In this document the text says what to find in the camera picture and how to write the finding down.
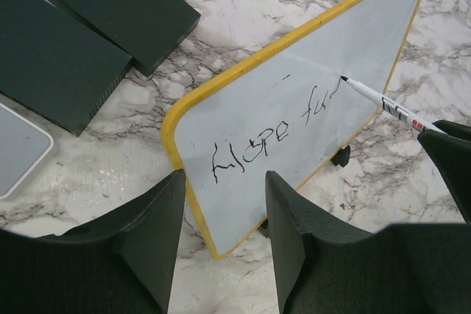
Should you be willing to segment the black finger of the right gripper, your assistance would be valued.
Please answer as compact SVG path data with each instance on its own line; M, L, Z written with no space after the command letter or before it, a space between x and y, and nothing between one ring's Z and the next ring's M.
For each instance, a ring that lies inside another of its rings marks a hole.
M433 125L445 133L421 132L418 141L438 168L463 219L470 222L470 126L446 120Z

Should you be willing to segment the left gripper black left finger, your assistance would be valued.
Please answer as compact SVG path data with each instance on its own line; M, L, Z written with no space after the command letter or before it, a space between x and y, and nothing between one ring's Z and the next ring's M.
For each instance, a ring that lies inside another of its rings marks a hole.
M3 313L166 313L185 204L176 170L63 235L1 231Z

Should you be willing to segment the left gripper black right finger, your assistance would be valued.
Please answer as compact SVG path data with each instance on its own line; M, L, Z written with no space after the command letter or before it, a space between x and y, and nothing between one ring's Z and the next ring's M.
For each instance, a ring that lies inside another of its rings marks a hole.
M391 224L367 232L266 174L281 313L468 313L470 225Z

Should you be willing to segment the black marker pen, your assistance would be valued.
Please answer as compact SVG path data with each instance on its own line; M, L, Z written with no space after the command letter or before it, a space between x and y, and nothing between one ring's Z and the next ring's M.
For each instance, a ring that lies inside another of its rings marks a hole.
M441 129L433 125L432 123L419 117L416 113L413 113L409 109L403 107L402 105L398 104L397 102L383 95L382 93L379 93L371 89L365 84L355 81L353 79L349 79L346 76L340 76L340 79L346 82L353 90L355 90L356 92L360 93L362 96L369 99L379 108L381 108L383 111L389 113L390 115L394 116L398 120L414 128L418 132L424 132L426 130L433 130L436 132L441 132L442 134L445 133L444 131L442 131Z

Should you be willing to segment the yellow framed whiteboard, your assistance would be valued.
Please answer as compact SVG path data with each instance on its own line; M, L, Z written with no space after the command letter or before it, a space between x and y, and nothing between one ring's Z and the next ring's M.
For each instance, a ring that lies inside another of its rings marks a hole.
M162 142L215 259L265 221L267 171L298 188L371 121L342 77L386 91L420 2L345 0L171 108Z

